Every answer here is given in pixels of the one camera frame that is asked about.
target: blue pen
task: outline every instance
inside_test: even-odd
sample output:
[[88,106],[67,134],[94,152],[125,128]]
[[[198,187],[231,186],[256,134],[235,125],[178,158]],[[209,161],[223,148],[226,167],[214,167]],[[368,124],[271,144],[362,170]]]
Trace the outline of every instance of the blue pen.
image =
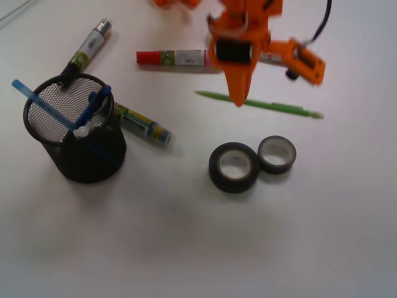
[[102,107],[105,98],[109,96],[111,90],[112,88],[109,85],[106,85],[99,90],[94,99],[91,100],[91,98],[89,98],[88,106],[76,121],[77,127],[84,126],[91,120],[94,114]]
[[21,92],[24,96],[26,96],[29,100],[34,102],[36,105],[41,107],[45,112],[47,112],[50,116],[52,116],[59,123],[63,124],[70,131],[76,129],[76,126],[72,121],[67,119],[64,115],[62,115],[57,109],[52,107],[49,103],[44,101],[40,96],[35,94],[32,90],[30,90],[27,86],[22,84],[18,79],[12,82],[13,87],[15,87],[19,92]]

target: pen holder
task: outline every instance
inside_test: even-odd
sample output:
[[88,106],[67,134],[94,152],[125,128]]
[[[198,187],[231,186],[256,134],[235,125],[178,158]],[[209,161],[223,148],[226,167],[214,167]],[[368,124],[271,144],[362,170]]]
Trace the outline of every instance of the pen holder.
[[[69,79],[67,88],[59,82]],[[42,99],[75,123],[88,106],[91,92],[105,84],[88,74],[54,77],[35,91]],[[28,100],[24,109],[27,131],[46,149],[60,172],[79,183],[96,183],[109,178],[120,169],[126,152],[120,122],[114,114],[114,99],[110,94],[101,112],[90,121],[94,130],[85,138],[76,138],[64,125]]]

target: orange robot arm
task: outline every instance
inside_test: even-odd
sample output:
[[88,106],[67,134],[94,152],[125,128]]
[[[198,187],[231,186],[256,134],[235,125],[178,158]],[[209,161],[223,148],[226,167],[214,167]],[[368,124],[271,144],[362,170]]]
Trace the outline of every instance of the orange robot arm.
[[281,15],[283,0],[220,2],[226,6],[220,18],[208,17],[213,37],[209,56],[213,66],[225,72],[230,98],[237,106],[243,105],[248,96],[252,73],[263,53],[279,56],[291,73],[302,75],[312,84],[323,82],[326,66],[323,60],[294,39],[289,42],[270,39],[268,20],[270,16]]

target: printed label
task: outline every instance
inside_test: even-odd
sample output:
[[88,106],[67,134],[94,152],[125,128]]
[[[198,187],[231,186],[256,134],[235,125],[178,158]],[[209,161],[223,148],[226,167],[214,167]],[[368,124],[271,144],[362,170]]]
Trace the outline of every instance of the printed label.
[[104,42],[105,37],[98,31],[93,30],[81,45],[79,51],[86,54],[88,59],[91,59]]
[[161,64],[175,66],[175,51],[161,51]]
[[161,135],[161,133],[163,132],[163,130],[164,130],[164,129],[162,129],[161,127],[158,127],[158,126],[157,126],[157,127],[154,129],[153,138],[156,139],[156,140],[159,140],[159,139],[160,139],[160,135]]
[[149,127],[145,127],[144,125],[141,125],[140,123],[138,123],[137,121],[134,121],[131,118],[123,116],[122,125],[126,129],[128,129],[132,132],[138,133],[144,137],[146,137],[146,135],[148,134]]
[[137,112],[134,112],[133,110],[128,110],[128,114],[126,114],[127,117],[133,117],[137,121],[140,121],[143,125],[145,126],[150,126],[150,124],[153,123],[153,120],[150,120],[149,118],[146,118],[145,116],[142,116],[141,114],[138,114]]
[[128,109],[125,107],[125,106],[123,106],[123,105],[121,105],[121,104],[115,104],[114,105],[114,111],[115,111],[115,113],[116,114],[118,114],[118,115],[120,115],[120,114],[124,114],[124,112],[125,111],[127,111]]
[[176,65],[204,66],[204,51],[176,51]]
[[71,63],[77,64],[80,68],[80,70],[85,69],[85,67],[89,64],[89,59],[86,54],[83,52],[77,51],[72,60],[70,60]]

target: roll of tape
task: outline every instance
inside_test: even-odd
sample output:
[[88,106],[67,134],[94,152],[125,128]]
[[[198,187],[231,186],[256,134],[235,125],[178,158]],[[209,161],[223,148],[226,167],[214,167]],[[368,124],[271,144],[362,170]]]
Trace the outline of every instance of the roll of tape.
[[219,146],[210,157],[210,178],[222,191],[247,191],[258,178],[261,166],[254,150],[241,143]]
[[261,141],[258,149],[261,168],[269,174],[284,174],[297,158],[297,150],[286,138],[274,135]]

